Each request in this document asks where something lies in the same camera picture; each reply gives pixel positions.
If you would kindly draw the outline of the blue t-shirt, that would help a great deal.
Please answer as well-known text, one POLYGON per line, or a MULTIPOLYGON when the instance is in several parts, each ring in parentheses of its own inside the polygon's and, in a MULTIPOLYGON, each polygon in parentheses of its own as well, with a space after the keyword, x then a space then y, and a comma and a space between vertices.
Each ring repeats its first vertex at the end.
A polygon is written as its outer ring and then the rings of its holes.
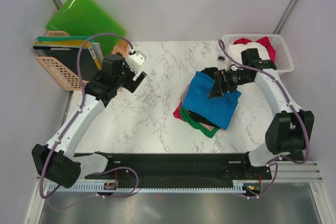
POLYGON ((204 117, 223 130, 227 130, 241 96, 239 91, 226 92, 223 97, 209 98, 214 80, 207 74, 196 72, 182 107, 204 117))

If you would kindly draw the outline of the black t-shirt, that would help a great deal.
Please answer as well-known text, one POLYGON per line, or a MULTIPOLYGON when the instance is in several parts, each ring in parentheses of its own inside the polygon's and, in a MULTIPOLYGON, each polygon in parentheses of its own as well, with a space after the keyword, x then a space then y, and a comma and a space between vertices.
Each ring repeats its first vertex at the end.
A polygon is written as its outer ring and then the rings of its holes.
MULTIPOLYGON (((214 73, 215 71, 217 71, 218 68, 217 67, 209 67, 209 68, 205 68, 203 69, 201 72, 206 74, 207 76, 209 76, 212 80, 214 79, 214 73)), ((190 114, 190 117, 196 121, 196 122, 200 122, 200 123, 204 123, 204 124, 208 124, 210 126, 213 126, 213 127, 216 127, 218 129, 220 129, 220 127, 214 123, 212 123, 211 121, 209 121, 208 119, 206 119, 205 117, 197 114, 196 112, 193 112, 193 111, 190 111, 190 110, 187 110, 187 112, 190 114)))

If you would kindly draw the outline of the pink t-shirt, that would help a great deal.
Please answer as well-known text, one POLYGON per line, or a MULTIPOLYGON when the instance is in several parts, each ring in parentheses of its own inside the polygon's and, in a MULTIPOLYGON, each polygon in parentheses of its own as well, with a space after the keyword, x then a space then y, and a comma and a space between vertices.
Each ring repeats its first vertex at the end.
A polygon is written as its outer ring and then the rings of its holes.
MULTIPOLYGON (((187 92, 188 92, 188 88, 189 88, 189 86, 187 86, 186 89, 185 89, 185 91, 181 94, 181 97, 180 97, 181 102, 184 101, 185 96, 187 95, 187 92)), ((209 130, 209 131, 212 131, 212 130, 214 129, 213 126, 210 126, 210 125, 208 125, 208 124, 201 123, 201 125, 202 125, 203 127, 205 127, 205 128, 206 128, 207 130, 209 130)))

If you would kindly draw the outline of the green t-shirt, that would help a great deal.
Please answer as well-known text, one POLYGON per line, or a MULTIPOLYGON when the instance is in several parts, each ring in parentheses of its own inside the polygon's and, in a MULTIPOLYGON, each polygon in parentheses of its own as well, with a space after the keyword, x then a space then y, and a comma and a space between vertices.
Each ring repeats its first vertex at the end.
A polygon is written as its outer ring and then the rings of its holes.
POLYGON ((194 129, 200 130, 206 137, 213 138, 214 135, 219 130, 216 127, 211 126, 211 130, 209 130, 207 127, 205 127, 202 123, 194 121, 190 114, 187 112, 187 110, 183 107, 180 108, 180 116, 182 120, 186 123, 188 123, 191 127, 194 129))

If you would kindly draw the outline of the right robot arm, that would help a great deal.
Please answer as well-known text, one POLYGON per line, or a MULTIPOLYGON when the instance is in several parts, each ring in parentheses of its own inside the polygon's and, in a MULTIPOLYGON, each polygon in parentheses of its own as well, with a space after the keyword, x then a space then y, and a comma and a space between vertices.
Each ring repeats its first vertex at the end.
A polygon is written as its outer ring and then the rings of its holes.
POLYGON ((260 58, 256 48, 241 53, 241 62, 233 61, 236 70, 218 70, 208 98, 219 98, 237 90, 238 86, 255 83, 262 91, 274 116, 265 141, 247 154, 247 162, 240 166, 241 174, 248 179, 259 173, 259 167, 285 159, 304 164, 310 156, 310 137, 314 115, 305 111, 283 86, 277 68, 270 59, 260 58))

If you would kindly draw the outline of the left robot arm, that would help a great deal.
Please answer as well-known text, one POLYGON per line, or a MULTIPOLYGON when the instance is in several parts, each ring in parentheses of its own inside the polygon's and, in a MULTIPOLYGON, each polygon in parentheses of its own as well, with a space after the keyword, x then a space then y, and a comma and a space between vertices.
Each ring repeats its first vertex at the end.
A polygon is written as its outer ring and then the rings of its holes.
POLYGON ((143 79, 140 72, 146 56, 140 51, 122 55, 108 55, 102 69, 85 85, 85 93, 72 115, 45 145, 37 144, 32 150, 34 164, 41 179, 48 179, 64 188, 71 187, 79 178, 98 173, 111 178, 115 165, 101 152, 75 156, 82 137, 95 118, 117 95, 119 88, 133 93, 143 79))

